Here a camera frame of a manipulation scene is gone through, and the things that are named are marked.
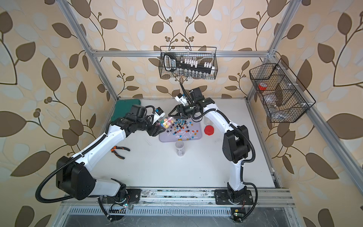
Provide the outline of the clear candy jar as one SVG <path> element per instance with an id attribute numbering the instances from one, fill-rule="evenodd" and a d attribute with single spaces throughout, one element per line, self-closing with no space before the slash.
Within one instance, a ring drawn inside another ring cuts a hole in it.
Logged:
<path id="1" fill-rule="evenodd" d="M 213 125 L 213 122 L 206 116 L 203 117 L 203 122 L 206 126 L 210 125 L 212 126 Z"/>

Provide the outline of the red jar lid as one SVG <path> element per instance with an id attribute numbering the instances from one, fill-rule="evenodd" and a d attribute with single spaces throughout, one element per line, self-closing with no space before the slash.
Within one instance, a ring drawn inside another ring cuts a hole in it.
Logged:
<path id="1" fill-rule="evenodd" d="M 213 134 L 214 134 L 214 132 L 215 132 L 215 129 L 214 129 L 214 127 L 213 127 L 213 126 L 211 126 L 211 125 L 207 125 L 207 126 L 205 127 L 205 129 L 204 129 L 204 133 L 205 133 L 206 135 L 208 135 L 208 136 L 213 135 Z"/>

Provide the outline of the clear jar colourful candies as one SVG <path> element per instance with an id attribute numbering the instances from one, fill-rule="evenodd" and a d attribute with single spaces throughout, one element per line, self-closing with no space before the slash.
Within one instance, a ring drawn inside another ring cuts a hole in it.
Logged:
<path id="1" fill-rule="evenodd" d="M 175 119 L 173 117 L 164 117 L 159 120 L 159 122 L 163 128 L 168 129 L 173 126 L 173 124 L 175 123 Z"/>

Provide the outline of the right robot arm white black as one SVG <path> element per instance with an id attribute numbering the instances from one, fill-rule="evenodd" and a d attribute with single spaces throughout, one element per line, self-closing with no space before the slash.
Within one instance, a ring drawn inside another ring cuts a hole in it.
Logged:
<path id="1" fill-rule="evenodd" d="M 179 104 L 168 114 L 170 117 L 191 118 L 195 121 L 205 116 L 224 134 L 222 151 L 231 163 L 227 197 L 230 203 L 239 204 L 247 194 L 247 186 L 254 186 L 243 180 L 244 164 L 251 163 L 256 158 L 248 129 L 230 121 L 211 98 L 187 98 L 178 94 L 175 100 Z"/>

